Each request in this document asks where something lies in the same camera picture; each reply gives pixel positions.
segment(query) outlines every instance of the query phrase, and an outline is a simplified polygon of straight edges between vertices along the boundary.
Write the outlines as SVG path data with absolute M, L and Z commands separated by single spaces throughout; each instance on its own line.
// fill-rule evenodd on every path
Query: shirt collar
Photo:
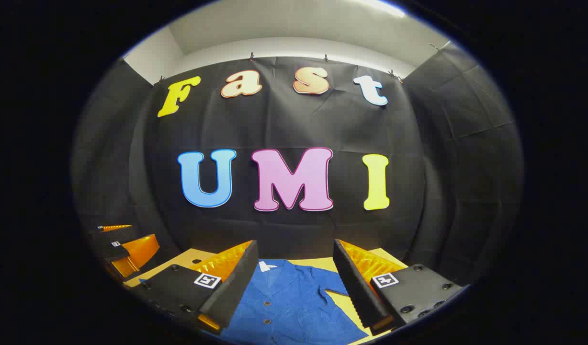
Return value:
M 266 284 L 266 279 L 263 276 L 263 272 L 260 270 L 260 264 L 257 264 L 254 270 L 254 275 L 252 275 L 251 283 L 265 296 L 272 297 L 278 292 L 281 292 L 288 288 L 292 283 L 292 280 L 296 278 L 296 268 L 293 264 L 291 264 L 287 260 L 274 260 L 274 259 L 260 259 L 258 262 L 264 261 L 267 265 L 275 265 L 281 267 L 281 272 L 277 277 L 277 280 L 272 284 L 272 286 L 268 286 Z

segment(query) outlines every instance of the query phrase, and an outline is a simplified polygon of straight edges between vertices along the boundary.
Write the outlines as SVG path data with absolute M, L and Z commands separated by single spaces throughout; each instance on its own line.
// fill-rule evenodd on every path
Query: letter m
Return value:
M 255 151 L 252 160 L 258 164 L 259 198 L 254 208 L 265 212 L 279 208 L 279 203 L 272 197 L 274 187 L 285 208 L 292 209 L 304 187 L 305 197 L 299 205 L 301 209 L 331 209 L 334 203 L 328 196 L 328 162 L 332 156 L 332 150 L 327 147 L 307 149 L 292 173 L 277 150 Z

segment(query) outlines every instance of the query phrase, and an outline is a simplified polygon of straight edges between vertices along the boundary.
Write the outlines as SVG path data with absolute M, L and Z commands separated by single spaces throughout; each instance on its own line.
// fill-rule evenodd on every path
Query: yellow letter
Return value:
M 329 87 L 325 77 L 328 72 L 324 68 L 303 67 L 294 73 L 294 91 L 298 93 L 323 94 Z
M 384 209 L 390 205 L 385 196 L 385 167 L 388 158 L 382 155 L 365 155 L 362 162 L 369 168 L 369 197 L 364 202 L 364 209 Z
M 240 94 L 250 96 L 260 91 L 260 73 L 255 70 L 242 70 L 226 78 L 226 86 L 222 88 L 222 96 L 225 98 L 237 97 Z
M 162 109 L 158 111 L 158 117 L 174 114 L 179 108 L 177 100 L 180 102 L 185 101 L 185 98 L 187 98 L 187 95 L 190 93 L 190 85 L 196 86 L 198 84 L 200 84 L 200 77 L 196 76 L 169 86 L 169 94 L 167 94 Z

